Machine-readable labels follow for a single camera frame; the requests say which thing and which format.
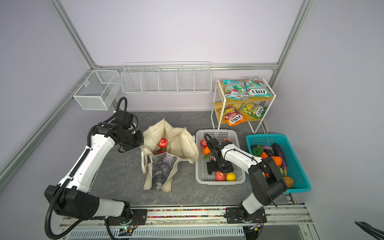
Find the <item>cream canvas grocery bag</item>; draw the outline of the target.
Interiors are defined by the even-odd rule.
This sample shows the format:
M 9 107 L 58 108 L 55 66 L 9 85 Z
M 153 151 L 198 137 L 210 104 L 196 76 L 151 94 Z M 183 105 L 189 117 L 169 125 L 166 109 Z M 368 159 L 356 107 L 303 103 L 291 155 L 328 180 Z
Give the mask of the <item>cream canvas grocery bag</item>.
M 165 149 L 158 146 L 162 138 L 169 142 Z M 170 192 L 179 163 L 194 164 L 199 158 L 195 140 L 186 128 L 174 128 L 164 119 L 144 131 L 140 149 L 142 171 L 147 177 L 143 189 Z

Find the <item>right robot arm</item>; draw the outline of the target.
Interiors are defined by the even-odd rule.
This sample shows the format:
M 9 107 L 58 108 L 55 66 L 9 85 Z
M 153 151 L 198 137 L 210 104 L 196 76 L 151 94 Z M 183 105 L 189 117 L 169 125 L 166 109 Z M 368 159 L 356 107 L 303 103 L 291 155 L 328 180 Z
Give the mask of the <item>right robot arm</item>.
M 214 158 L 209 162 L 210 174 L 221 172 L 227 175 L 237 166 L 249 175 L 252 192 L 238 207 L 226 209 L 228 223 L 264 223 L 263 207 L 274 204 L 274 200 L 288 190 L 276 162 L 270 157 L 253 156 L 231 141 L 219 142 L 209 134 L 204 134 L 204 140 Z

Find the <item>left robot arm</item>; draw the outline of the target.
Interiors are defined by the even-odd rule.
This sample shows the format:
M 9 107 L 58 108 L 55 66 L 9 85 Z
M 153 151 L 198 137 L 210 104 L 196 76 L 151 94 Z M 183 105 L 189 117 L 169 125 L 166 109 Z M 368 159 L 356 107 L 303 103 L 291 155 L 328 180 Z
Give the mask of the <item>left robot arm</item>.
M 68 235 L 83 221 L 103 219 L 111 239 L 114 235 L 109 224 L 128 225 L 135 216 L 129 202 L 101 199 L 90 195 L 89 190 L 108 152 L 118 146 L 125 153 L 143 145 L 143 133 L 138 130 L 139 120 L 127 111 L 128 100 L 119 99 L 113 115 L 91 127 L 85 150 L 66 176 L 55 186 L 49 185 L 44 195 L 49 207 L 45 216 L 45 233 L 51 240 Z M 51 227 L 53 213 L 75 218 L 76 222 L 61 234 Z

